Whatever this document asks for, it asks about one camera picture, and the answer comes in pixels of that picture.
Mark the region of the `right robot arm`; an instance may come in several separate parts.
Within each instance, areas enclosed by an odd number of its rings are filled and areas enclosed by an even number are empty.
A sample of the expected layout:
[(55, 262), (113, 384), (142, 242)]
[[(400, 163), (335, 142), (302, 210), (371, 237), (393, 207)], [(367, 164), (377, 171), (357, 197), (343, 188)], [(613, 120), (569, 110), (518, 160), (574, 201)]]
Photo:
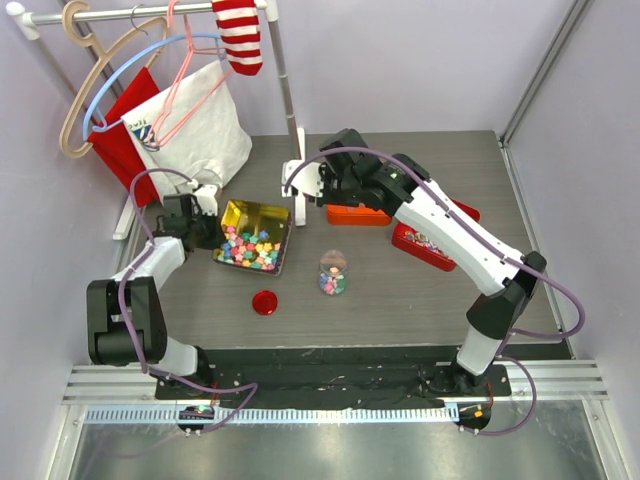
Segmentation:
[(504, 246), (451, 200), (411, 157), (382, 160), (354, 129), (320, 146), (325, 160), (320, 204), (380, 210), (426, 236), (471, 278), (480, 291), (466, 313), (469, 330), (451, 365), (433, 380), (434, 390), (472, 395), (488, 381), (487, 369), (538, 286), (545, 258)]

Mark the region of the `orange candy box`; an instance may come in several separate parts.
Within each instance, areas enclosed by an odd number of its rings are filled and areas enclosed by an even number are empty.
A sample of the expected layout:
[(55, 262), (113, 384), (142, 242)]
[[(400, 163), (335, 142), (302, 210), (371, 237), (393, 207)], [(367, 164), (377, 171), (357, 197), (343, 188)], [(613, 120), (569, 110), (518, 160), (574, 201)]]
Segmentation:
[(392, 222), (384, 212), (362, 206), (328, 205), (327, 219), (338, 226), (388, 226)]

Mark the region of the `gold tin of star candies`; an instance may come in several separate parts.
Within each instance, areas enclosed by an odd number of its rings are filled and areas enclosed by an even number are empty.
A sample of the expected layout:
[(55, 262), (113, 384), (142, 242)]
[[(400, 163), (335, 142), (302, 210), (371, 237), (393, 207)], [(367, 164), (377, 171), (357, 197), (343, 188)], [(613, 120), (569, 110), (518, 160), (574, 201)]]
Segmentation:
[(286, 207), (229, 200), (221, 218), (223, 242), (212, 259), (235, 269), (277, 276), (292, 225), (293, 216)]

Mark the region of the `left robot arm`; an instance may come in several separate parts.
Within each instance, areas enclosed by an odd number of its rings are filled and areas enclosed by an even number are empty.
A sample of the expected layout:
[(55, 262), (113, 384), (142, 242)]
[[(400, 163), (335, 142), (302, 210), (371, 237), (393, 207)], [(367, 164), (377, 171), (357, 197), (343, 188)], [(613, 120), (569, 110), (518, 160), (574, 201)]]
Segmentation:
[(97, 365), (139, 364), (156, 377), (178, 378), (190, 398), (205, 397), (213, 385), (209, 361), (200, 347), (168, 334), (159, 291), (194, 251), (213, 251), (224, 240), (215, 192), (164, 198), (151, 239), (122, 271), (87, 287), (88, 352)]

